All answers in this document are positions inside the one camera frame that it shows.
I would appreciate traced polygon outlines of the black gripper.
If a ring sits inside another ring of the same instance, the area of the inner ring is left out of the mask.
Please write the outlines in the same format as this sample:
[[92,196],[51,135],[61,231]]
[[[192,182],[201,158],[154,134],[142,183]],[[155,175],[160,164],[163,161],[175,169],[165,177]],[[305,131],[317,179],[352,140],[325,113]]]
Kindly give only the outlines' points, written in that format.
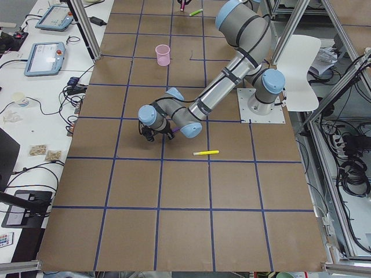
[[141,121],[139,121],[139,134],[144,136],[149,142],[154,142],[155,140],[154,137],[157,134],[166,134],[168,139],[172,140],[174,138],[174,132],[171,129],[169,121],[165,120],[165,123],[166,123],[165,127],[162,130],[158,131],[148,126],[145,126]]

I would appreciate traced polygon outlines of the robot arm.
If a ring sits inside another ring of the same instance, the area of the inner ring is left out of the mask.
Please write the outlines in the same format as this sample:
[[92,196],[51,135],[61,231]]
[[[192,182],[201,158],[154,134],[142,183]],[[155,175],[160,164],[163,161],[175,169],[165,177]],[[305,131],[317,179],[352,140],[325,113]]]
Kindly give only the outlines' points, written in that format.
[[216,16],[215,26],[235,49],[235,57],[196,99],[187,102],[172,87],[151,104],[142,106],[138,111],[139,133],[149,142],[153,142],[157,134],[172,139],[171,123],[185,137],[196,137],[202,130],[202,120],[244,79],[256,89],[249,99],[249,109],[258,115],[269,114],[283,91],[283,73],[262,65],[271,46],[269,21],[259,16],[245,1],[228,1]]

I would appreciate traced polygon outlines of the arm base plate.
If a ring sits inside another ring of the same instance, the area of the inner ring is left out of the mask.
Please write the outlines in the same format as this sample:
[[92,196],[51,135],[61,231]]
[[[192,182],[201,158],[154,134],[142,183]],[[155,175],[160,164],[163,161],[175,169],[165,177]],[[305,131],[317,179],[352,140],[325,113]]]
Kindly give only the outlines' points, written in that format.
[[238,88],[237,98],[242,123],[285,124],[285,117],[279,96],[271,104],[256,99],[256,89]]

